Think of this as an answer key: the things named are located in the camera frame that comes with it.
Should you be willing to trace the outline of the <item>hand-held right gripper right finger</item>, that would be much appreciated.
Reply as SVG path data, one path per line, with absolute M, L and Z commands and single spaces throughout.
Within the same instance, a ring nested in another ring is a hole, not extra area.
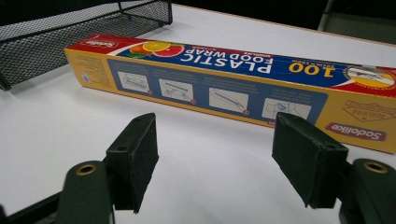
M 370 159 L 349 163 L 347 154 L 307 120 L 276 114 L 272 157 L 306 206 L 340 201 L 341 224 L 396 224 L 396 169 Z

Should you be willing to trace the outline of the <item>grey chair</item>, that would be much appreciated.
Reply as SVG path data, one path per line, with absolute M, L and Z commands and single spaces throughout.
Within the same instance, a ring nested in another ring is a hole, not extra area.
M 318 30 L 396 45 L 396 0 L 328 0 Z

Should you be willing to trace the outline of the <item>long plastic wrap box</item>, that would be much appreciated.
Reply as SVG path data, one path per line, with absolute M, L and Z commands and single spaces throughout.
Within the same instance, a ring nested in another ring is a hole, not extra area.
M 396 68 L 114 35 L 65 55 L 87 88 L 268 127 L 289 113 L 339 142 L 396 154 Z

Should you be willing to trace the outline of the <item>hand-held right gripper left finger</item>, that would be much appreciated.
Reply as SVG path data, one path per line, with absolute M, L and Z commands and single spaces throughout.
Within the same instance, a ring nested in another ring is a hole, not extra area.
M 66 175 L 55 224 L 115 224 L 116 210 L 138 213 L 159 160 L 156 115 L 133 119 L 102 161 L 84 161 Z

